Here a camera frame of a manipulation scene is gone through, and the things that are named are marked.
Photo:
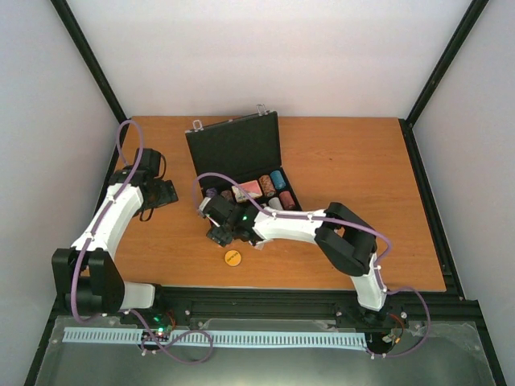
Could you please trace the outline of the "red playing card deck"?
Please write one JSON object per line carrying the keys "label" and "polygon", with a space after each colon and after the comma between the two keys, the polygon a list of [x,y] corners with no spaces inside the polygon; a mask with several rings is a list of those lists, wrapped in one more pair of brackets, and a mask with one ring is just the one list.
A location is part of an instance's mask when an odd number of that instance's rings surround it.
{"label": "red playing card deck", "polygon": [[232,185],[232,191],[237,203],[244,203],[248,200],[248,196],[252,199],[262,197],[262,189],[256,179],[246,183],[240,183],[238,186]]}

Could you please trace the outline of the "blue poker chip stack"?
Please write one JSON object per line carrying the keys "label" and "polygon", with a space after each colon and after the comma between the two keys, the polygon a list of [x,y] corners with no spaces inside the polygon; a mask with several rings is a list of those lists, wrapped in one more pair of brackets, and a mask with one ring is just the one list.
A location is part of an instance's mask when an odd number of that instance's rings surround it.
{"label": "blue poker chip stack", "polygon": [[276,190],[283,190],[286,188],[286,181],[282,176],[282,172],[280,170],[274,170],[270,173],[270,179],[274,184],[274,188]]}

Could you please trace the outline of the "red poker chip stack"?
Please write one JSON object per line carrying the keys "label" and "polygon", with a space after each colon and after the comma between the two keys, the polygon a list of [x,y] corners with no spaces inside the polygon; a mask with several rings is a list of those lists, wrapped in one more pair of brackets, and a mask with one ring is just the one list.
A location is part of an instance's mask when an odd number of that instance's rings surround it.
{"label": "red poker chip stack", "polygon": [[289,191],[280,192],[278,197],[284,210],[292,211],[296,209],[295,200]]}

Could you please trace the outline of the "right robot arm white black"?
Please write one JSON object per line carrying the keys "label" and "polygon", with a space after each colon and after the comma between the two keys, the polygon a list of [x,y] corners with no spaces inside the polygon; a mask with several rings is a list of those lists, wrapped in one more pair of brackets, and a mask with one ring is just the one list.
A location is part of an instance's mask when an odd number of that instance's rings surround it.
{"label": "right robot arm white black", "polygon": [[385,305],[384,286],[374,272],[377,236],[341,203],[317,211],[279,211],[218,195],[204,198],[198,212],[211,223],[207,238],[222,247],[234,240],[255,248],[278,239],[315,244],[333,268],[351,278],[359,306],[378,312]]}

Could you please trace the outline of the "yellow dealer button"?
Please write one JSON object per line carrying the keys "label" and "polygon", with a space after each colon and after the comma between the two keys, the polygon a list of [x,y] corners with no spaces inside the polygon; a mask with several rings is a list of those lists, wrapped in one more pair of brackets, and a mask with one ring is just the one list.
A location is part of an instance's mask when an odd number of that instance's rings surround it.
{"label": "yellow dealer button", "polygon": [[242,261],[242,256],[237,250],[231,249],[225,253],[224,261],[230,267],[237,267]]}

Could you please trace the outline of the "white poker chip stack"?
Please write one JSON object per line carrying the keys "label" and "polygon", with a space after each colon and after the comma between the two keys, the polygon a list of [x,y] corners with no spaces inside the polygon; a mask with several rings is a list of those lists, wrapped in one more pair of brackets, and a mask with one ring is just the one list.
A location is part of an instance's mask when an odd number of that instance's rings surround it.
{"label": "white poker chip stack", "polygon": [[283,205],[279,197],[273,197],[268,201],[268,206],[274,210],[282,211]]}

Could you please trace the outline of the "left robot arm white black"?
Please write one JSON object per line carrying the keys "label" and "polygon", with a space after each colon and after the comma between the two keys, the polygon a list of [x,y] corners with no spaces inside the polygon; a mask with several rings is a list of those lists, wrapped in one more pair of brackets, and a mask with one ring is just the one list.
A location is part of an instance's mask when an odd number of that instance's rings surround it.
{"label": "left robot arm white black", "polygon": [[58,248],[51,266],[57,302],[84,322],[87,316],[138,309],[149,323],[159,323],[167,303],[156,286],[122,279],[115,255],[130,221],[148,221],[156,208],[178,200],[172,181],[164,178],[166,159],[157,150],[136,151],[134,164],[116,171],[97,213],[69,248]]}

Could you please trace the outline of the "black poker set case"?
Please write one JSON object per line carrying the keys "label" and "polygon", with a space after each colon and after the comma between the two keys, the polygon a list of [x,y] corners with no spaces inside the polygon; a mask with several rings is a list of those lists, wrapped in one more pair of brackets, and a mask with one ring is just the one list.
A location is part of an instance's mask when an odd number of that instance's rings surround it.
{"label": "black poker set case", "polygon": [[282,167],[278,113],[260,108],[243,117],[203,125],[185,132],[197,175],[219,173],[239,184],[279,172],[295,203],[302,209]]}

